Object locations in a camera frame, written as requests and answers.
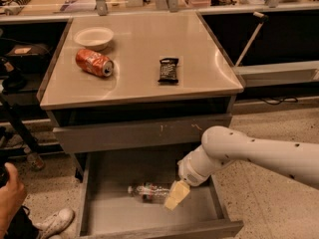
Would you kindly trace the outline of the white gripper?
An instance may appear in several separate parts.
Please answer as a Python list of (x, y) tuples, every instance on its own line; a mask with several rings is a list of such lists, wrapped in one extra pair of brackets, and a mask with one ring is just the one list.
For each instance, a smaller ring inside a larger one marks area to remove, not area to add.
[(191, 186), (200, 186), (207, 181), (207, 176), (198, 174), (191, 166), (189, 159), (182, 159), (177, 163), (178, 176), (182, 180), (175, 181), (164, 202), (164, 207), (174, 210), (190, 193)]

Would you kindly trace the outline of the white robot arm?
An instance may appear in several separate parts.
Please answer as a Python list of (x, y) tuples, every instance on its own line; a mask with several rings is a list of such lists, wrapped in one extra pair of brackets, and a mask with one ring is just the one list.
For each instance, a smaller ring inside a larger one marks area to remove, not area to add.
[(236, 160), (252, 162), (313, 188), (319, 186), (319, 144), (249, 137), (228, 127), (212, 126), (203, 133), (200, 146), (177, 163), (179, 180), (172, 184), (164, 207), (174, 210), (191, 187)]

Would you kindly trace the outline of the person's bare hand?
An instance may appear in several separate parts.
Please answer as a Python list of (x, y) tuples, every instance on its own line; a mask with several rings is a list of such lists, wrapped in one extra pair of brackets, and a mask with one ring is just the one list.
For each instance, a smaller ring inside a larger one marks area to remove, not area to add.
[(27, 192), (14, 164), (5, 163), (9, 179), (0, 188), (0, 239), (4, 238), (10, 223), (23, 204)]

